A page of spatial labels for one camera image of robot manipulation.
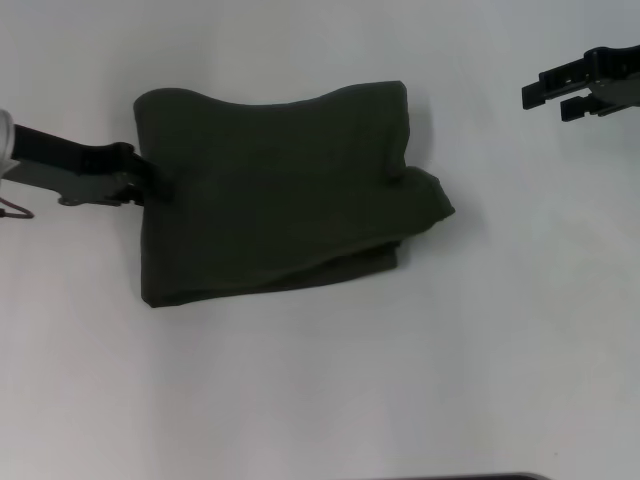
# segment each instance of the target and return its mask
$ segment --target dark green cloth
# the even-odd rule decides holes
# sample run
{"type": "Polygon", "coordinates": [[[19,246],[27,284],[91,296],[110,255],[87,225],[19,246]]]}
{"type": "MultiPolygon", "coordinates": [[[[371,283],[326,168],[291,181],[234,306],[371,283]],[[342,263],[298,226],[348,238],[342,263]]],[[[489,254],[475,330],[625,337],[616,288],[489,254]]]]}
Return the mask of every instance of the dark green cloth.
{"type": "Polygon", "coordinates": [[[152,307],[389,270],[402,240],[454,212],[437,178],[405,165],[400,82],[269,106],[162,89],[134,109],[143,157],[175,187],[145,199],[152,307]]]}

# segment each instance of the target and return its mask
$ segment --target white background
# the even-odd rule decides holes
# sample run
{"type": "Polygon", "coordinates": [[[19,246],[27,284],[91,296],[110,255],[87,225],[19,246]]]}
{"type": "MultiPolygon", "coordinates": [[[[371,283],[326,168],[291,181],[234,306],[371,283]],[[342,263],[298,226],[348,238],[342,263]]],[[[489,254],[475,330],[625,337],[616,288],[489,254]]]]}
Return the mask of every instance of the white background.
{"type": "Polygon", "coordinates": [[[89,144],[132,103],[409,89],[409,163],[458,213],[397,271],[152,310],[135,206],[0,221],[0,478],[640,472],[640,111],[563,124],[522,86],[640,44],[629,1],[0,0],[0,105],[89,144]]]}

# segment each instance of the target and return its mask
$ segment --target robotic arm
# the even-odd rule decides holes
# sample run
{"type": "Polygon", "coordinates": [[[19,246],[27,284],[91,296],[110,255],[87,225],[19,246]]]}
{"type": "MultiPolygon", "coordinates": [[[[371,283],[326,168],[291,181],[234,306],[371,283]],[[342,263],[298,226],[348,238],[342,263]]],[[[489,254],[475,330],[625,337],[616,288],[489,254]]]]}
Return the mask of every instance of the robotic arm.
{"type": "Polygon", "coordinates": [[[168,195],[159,169],[127,143],[80,145],[15,125],[0,110],[0,178],[46,188],[66,206],[144,204],[148,193],[168,195]]]}
{"type": "Polygon", "coordinates": [[[529,110],[584,88],[589,88],[591,94],[560,104],[564,122],[586,113],[604,117],[640,106],[640,46],[595,48],[580,60],[543,72],[536,83],[522,89],[522,105],[529,110]]]}

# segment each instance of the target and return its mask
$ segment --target folded towel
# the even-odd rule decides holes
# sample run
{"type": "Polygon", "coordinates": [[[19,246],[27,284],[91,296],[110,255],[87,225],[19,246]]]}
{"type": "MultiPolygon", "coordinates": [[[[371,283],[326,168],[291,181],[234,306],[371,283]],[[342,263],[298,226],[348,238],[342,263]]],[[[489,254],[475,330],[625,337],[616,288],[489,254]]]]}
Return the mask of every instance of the folded towel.
{"type": "Polygon", "coordinates": [[[402,240],[454,213],[437,178],[405,165],[400,82],[268,106],[162,89],[134,110],[143,157],[175,189],[145,199],[152,307],[389,270],[402,240]]]}

